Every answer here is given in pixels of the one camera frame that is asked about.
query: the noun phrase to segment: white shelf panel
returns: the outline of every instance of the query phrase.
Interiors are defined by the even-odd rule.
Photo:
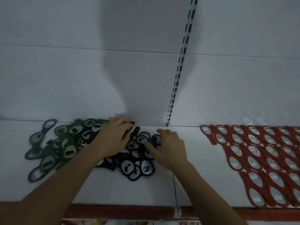
[[[300,125],[300,61],[186,55],[170,125]]]
[[[199,127],[169,126],[168,129],[177,132],[185,141],[188,160],[229,205],[253,207],[248,200],[242,178],[229,167],[221,145],[212,145]],[[191,203],[177,178],[175,188],[178,206],[190,206]]]
[[[300,0],[198,0],[187,53],[300,57]]]
[[[166,123],[178,54],[0,46],[0,118]]]
[[[25,160],[30,149],[29,137],[41,130],[41,121],[0,121],[0,201],[20,201],[51,174],[42,180],[29,183],[29,172],[40,160]],[[141,131],[156,133],[157,127],[140,126]],[[44,139],[55,139],[52,128]],[[155,163],[155,173],[132,182],[117,168],[110,171],[95,168],[80,189],[74,203],[111,205],[175,206],[172,174]]]
[[[0,0],[0,44],[179,53],[190,0]]]

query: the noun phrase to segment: hand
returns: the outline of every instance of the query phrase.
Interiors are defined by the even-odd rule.
[[[113,156],[125,148],[129,141],[130,132],[125,136],[127,129],[132,128],[133,124],[125,117],[112,118],[106,123],[89,147],[95,152],[96,159],[101,159]]]
[[[188,162],[185,142],[179,138],[177,132],[162,129],[156,131],[161,137],[161,147],[158,146],[156,149],[149,142],[146,142],[145,146],[161,166],[174,172]]]

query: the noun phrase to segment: left hand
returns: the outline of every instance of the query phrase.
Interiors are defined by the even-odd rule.
[[[89,144],[90,149],[95,152],[96,159],[100,161],[105,157],[117,154],[125,148],[129,141],[130,132],[125,136],[124,133],[133,126],[125,117],[112,118],[106,123],[93,142]]]

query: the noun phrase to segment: right hand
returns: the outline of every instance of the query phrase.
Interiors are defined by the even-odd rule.
[[[161,146],[156,149],[150,142],[146,142],[145,146],[161,166],[174,172],[188,162],[185,142],[179,138],[177,132],[162,129],[156,131],[160,134]]]

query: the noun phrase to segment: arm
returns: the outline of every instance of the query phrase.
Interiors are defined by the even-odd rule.
[[[176,132],[158,129],[161,147],[146,143],[157,162],[170,170],[183,186],[203,225],[247,225],[222,197],[199,175],[188,161],[184,141]]]
[[[104,125],[93,142],[81,149],[61,170],[27,195],[0,219],[2,225],[57,225],[72,203],[84,181],[103,158],[120,152],[130,134],[124,132],[133,124],[123,118]]]

